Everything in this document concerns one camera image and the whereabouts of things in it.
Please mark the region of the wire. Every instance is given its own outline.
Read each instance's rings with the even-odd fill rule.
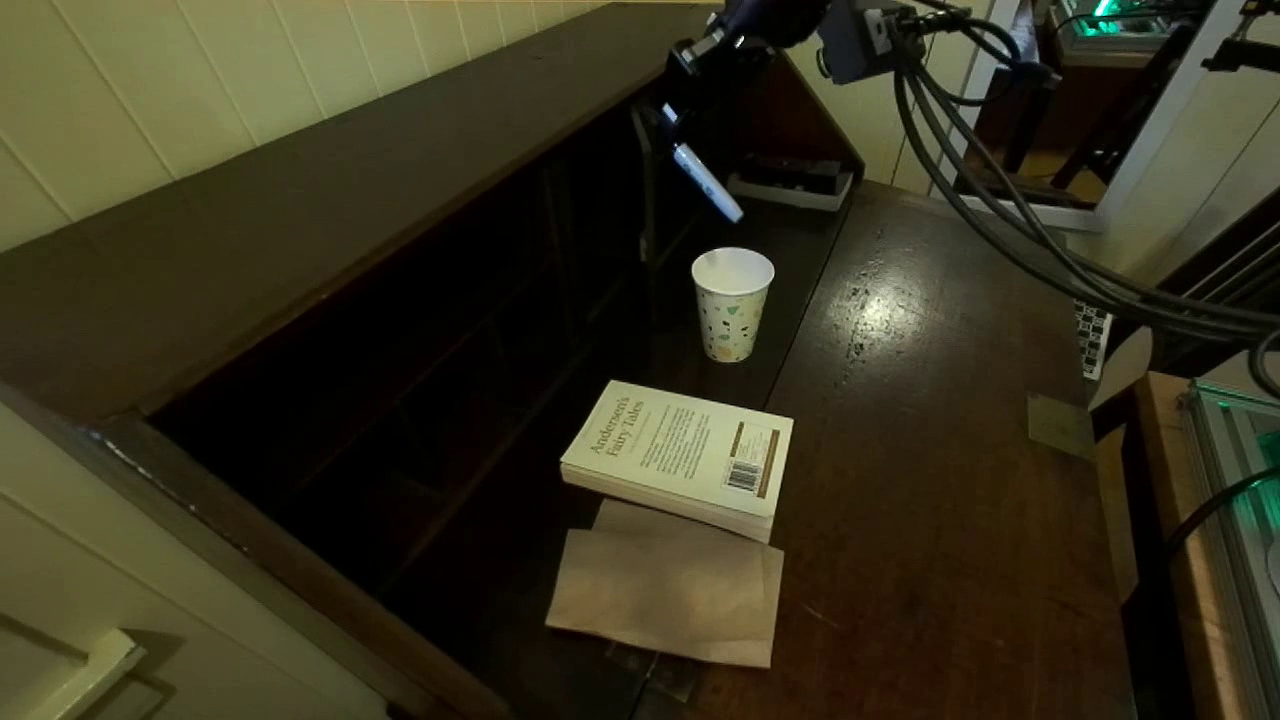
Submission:
[[[961,93],[939,93],[949,105],[961,105],[961,106],[984,106],[988,99],[984,95],[961,95]]]
[[[936,26],[962,26],[962,22],[981,22],[981,19],[949,19],[949,22],[924,22],[928,31]],[[984,31],[1001,34],[1004,45],[1013,45],[1013,34],[994,22],[981,22]],[[936,95],[939,111],[949,115],[949,122],[969,140],[969,148],[984,158],[984,166],[1001,178],[1001,189],[1013,196],[1014,216],[992,199],[988,191],[984,202],[1013,223],[1018,237],[1027,237],[1030,242],[1045,242],[1083,288],[1091,288],[1095,295],[1121,305],[1127,314],[1141,321],[1155,321],[1155,328],[1178,330],[1178,336],[1198,336],[1198,341],[1219,341],[1219,342],[1246,342],[1260,330],[1271,330],[1280,323],[1280,314],[1269,311],[1246,311],[1246,306],[1223,306],[1223,305],[1198,305],[1198,298],[1184,298],[1184,295],[1168,295],[1168,292],[1153,292],[1141,284],[1127,284],[1122,277],[1095,267],[1089,258],[1080,258],[1076,251],[1068,251],[1030,210],[1030,202],[1022,199],[1022,191],[1013,183],[1013,175],[992,158],[992,151],[977,140],[977,131],[962,122],[962,115],[950,106],[950,93],[942,93],[933,72],[918,65],[918,57],[901,57],[901,72],[910,72],[924,79],[924,87]],[[949,131],[933,122],[936,145],[949,151]],[[984,189],[962,158],[956,158],[956,151],[949,151],[949,158],[956,163],[956,170],[971,183]]]
[[[988,57],[1004,59],[1004,65],[1018,65],[1022,50],[1014,47],[1014,38],[1006,34],[1006,26],[992,22],[992,19],[962,19],[961,31],[984,47]]]
[[[1178,519],[1168,541],[1163,541],[1163,554],[1177,561],[1187,542],[1187,537],[1206,519],[1214,515],[1219,509],[1226,509],[1234,494],[1260,487],[1265,480],[1280,480],[1280,465],[1265,466],[1265,472],[1253,472],[1219,492],[1210,492],[1187,519]]]
[[[1265,389],[1269,397],[1280,397],[1280,379],[1276,379],[1271,366],[1269,366],[1269,350],[1276,347],[1276,341],[1280,341],[1280,328],[1246,347],[1246,376],[1253,376],[1254,389]]]
[[[924,74],[924,68],[916,65],[916,68],[909,68],[909,87],[910,87],[910,95],[916,95],[916,105],[924,106],[924,120],[933,122],[933,134],[936,134],[936,145],[942,148],[942,157],[956,163],[956,170],[977,189],[977,196],[1004,219],[1004,223],[1013,223],[1018,237],[1030,237],[1040,248],[1047,248],[1063,267],[1068,267],[1068,277],[1076,277],[1083,288],[1089,288],[1089,305],[1095,305],[1095,306],[1122,306],[1127,314],[1141,314],[1141,321],[1146,321],[1146,323],[1155,323],[1155,328],[1177,328],[1177,330],[1184,330],[1184,336],[1196,336],[1196,341],[1223,341],[1223,328],[1219,323],[1210,323],[1210,321],[1187,321],[1187,314],[1177,314],[1177,311],[1163,311],[1163,306],[1136,306],[1130,298],[1122,298],[1122,295],[1115,295],[1113,288],[1105,288],[1089,267],[1080,267],[1080,258],[1068,251],[1068,248],[1061,248],[1053,237],[1047,237],[1047,228],[1040,223],[1040,216],[1022,202],[1022,196],[1013,189],[1013,178],[1004,175],[1004,189],[1006,189],[1006,196],[1014,199],[1014,209],[1018,209],[1018,216],[1013,216],[977,175],[969,175],[969,166],[962,166],[962,158],[961,158],[961,151],[949,145],[949,131],[939,126],[939,120],[933,115],[933,106],[928,106],[928,99],[924,99],[924,93],[918,93],[918,79],[910,79],[910,74]],[[949,105],[939,105],[942,111],[949,111],[949,120],[961,126],[961,131],[969,131],[969,122],[961,120],[961,115],[950,115],[956,106],[949,106]],[[984,157],[984,163],[992,163],[992,166],[1001,166],[988,151],[984,151],[984,145],[969,131],[969,145]],[[949,178],[942,175],[933,175],[939,189],[942,189],[942,196],[950,199],[950,209],[961,210],[961,209],[969,209],[961,196],[950,196],[949,189]]]
[[[918,72],[918,79],[939,93],[939,85],[928,74],[924,65],[910,65],[909,72]],[[1276,328],[1280,314],[1254,314],[1254,311],[1223,311],[1219,305],[1196,305],[1196,298],[1178,298],[1178,295],[1159,295],[1159,292],[1146,292],[1146,288],[1136,288],[1121,277],[1108,277],[1101,267],[1091,267],[1089,258],[1080,258],[1076,251],[1068,251],[1037,216],[1037,209],[1022,199],[1022,191],[1014,189],[1014,178],[994,163],[994,157],[981,145],[981,134],[962,122],[962,115],[949,105],[939,105],[939,111],[950,120],[950,126],[969,140],[969,148],[984,158],[984,166],[1001,178],[1001,189],[1013,196],[1018,219],[1001,202],[992,199],[988,191],[981,191],[984,183],[962,166],[961,151],[949,151],[949,158],[956,163],[956,170],[984,196],[984,202],[1006,219],[1014,233],[1030,237],[1037,242],[1045,242],[1076,280],[1083,280],[1089,288],[1095,288],[1101,295],[1115,298],[1115,305],[1130,305],[1115,292],[1130,292],[1136,298],[1153,298],[1153,305],[1163,305],[1163,306],[1177,306],[1177,311],[1163,311],[1163,306],[1130,306],[1130,311],[1144,311],[1144,314],[1159,314],[1168,321],[1173,328],[1178,323],[1198,323],[1198,330],[1226,330],[1223,323],[1214,321],[1198,321],[1198,314],[1184,314],[1184,311],[1205,311],[1205,314],[1219,314],[1231,328],[1226,341],[1253,341],[1265,323],[1265,328]]]
[[[949,175],[928,163],[928,148],[924,148],[924,134],[916,126],[916,115],[909,111],[909,93],[902,85],[910,79],[909,72],[894,72],[894,106],[901,106],[901,120],[902,120],[902,134],[910,145],[910,151],[918,157],[924,170],[933,175],[933,183],[949,196],[949,202],[956,209],[956,216],[977,233],[984,237],[1004,258],[1013,258],[1018,272],[1037,277],[1040,284],[1071,295],[1071,298],[1083,298],[1083,305],[1101,305],[1095,295],[1080,292],[1076,284],[1063,284],[1063,277],[1047,272],[1047,267],[1037,267],[1027,256],[1018,256],[1006,240],[1001,240],[962,199],[961,191],[949,183]]]

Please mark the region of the white book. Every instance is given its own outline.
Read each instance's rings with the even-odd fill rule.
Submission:
[[[787,414],[606,379],[558,477],[769,542],[787,449]]]

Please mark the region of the barcode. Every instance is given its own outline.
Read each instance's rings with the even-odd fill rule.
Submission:
[[[730,465],[730,472],[729,472],[729,485],[743,487],[743,492],[754,492],[754,480],[758,480],[758,466],[750,466],[750,465]]]

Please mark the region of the brown paper bag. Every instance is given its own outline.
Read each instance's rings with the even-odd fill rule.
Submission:
[[[592,532],[568,532],[551,629],[606,637],[708,664],[772,664],[783,550],[604,501]]]

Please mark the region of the paper cup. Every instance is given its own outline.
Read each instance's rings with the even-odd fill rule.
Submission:
[[[772,262],[750,248],[711,248],[692,258],[695,314],[705,350],[716,363],[740,363],[754,347]]]

